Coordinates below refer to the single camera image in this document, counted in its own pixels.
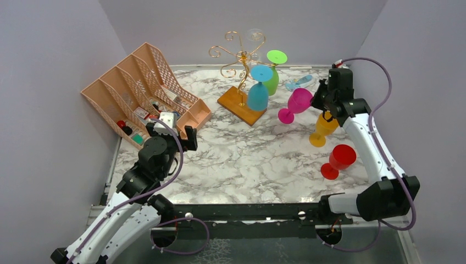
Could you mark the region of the magenta wine glass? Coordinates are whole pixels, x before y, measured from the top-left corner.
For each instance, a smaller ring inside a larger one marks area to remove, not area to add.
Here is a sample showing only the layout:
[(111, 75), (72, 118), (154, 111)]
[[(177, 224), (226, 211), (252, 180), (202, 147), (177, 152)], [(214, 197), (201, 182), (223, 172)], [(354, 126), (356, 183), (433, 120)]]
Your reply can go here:
[(278, 111), (278, 119), (284, 124), (291, 124), (295, 115), (304, 112), (311, 105), (313, 94), (305, 88), (296, 88), (288, 99), (287, 107)]

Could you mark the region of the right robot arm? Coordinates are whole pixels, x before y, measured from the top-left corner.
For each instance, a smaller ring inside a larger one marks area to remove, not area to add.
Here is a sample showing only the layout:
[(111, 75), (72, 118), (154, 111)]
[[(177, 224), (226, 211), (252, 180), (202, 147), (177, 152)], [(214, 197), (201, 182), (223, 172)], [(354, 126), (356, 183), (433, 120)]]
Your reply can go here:
[(414, 212), (413, 201), (420, 182), (397, 164), (381, 138), (371, 109), (363, 98), (354, 97), (353, 73), (332, 68), (319, 81), (311, 106), (328, 111), (352, 140), (369, 179), (369, 187), (359, 194), (325, 195), (319, 201), (318, 219), (330, 224), (339, 215), (359, 216), (366, 221), (404, 216)]

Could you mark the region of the green wine glass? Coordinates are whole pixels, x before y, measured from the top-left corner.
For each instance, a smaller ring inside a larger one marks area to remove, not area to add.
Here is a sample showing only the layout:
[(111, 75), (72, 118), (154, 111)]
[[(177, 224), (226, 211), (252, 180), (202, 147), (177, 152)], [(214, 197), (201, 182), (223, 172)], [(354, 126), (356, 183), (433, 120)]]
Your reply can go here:
[(288, 60), (288, 56), (283, 51), (274, 49), (267, 53), (267, 59), (271, 63), (272, 77), (270, 80), (264, 82), (264, 85), (268, 90), (269, 96), (272, 96), (276, 93), (279, 84), (279, 75), (276, 66), (285, 64)]

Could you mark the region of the yellow wine glass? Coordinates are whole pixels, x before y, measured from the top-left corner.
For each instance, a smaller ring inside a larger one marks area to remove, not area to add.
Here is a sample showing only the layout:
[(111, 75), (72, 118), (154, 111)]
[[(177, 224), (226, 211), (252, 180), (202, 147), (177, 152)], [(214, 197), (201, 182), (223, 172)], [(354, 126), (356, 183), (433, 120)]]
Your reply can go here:
[(330, 112), (320, 114), (315, 124), (315, 132), (309, 136), (310, 144), (314, 147), (323, 147), (326, 144), (326, 137), (331, 135), (338, 127), (338, 121)]

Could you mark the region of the clear wine glass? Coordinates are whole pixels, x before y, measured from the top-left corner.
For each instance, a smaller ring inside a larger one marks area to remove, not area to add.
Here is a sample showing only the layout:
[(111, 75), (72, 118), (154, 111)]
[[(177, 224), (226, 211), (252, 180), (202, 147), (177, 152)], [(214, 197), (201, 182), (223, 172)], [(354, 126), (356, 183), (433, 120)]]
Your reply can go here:
[(264, 32), (261, 29), (249, 29), (245, 33), (245, 49), (251, 54), (252, 60), (256, 62), (262, 61), (262, 51), (256, 49), (263, 42)]

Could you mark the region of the red wine glass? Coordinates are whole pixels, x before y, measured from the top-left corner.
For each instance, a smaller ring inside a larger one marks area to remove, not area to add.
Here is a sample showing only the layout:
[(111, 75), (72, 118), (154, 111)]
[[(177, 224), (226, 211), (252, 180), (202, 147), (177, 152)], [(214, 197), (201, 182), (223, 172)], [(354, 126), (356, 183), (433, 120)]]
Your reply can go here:
[(340, 144), (332, 150), (328, 163), (321, 166), (320, 172), (325, 179), (335, 180), (339, 176), (339, 172), (347, 169), (357, 159), (355, 150), (345, 144)]

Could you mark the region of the blue wine glass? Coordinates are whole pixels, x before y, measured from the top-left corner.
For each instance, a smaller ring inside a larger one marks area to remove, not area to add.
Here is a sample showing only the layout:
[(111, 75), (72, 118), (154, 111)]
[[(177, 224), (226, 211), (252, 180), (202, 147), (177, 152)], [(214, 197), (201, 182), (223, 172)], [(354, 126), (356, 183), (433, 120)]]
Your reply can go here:
[(247, 106), (253, 111), (261, 112), (267, 109), (269, 98), (269, 93), (264, 83), (273, 77), (273, 72), (266, 65), (256, 65), (251, 69), (251, 77), (256, 83), (248, 92)]

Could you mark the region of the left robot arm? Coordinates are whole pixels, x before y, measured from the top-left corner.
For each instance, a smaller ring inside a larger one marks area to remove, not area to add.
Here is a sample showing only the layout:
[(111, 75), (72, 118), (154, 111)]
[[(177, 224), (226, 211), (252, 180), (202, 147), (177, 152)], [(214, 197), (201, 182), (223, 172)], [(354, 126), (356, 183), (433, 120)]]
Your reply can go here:
[(197, 150), (197, 129), (185, 126), (186, 139), (160, 123), (148, 123), (149, 139), (123, 175), (116, 192), (88, 229), (71, 245), (55, 249), (54, 263), (111, 263), (150, 227), (174, 220), (174, 205), (159, 190), (181, 172), (186, 151)]

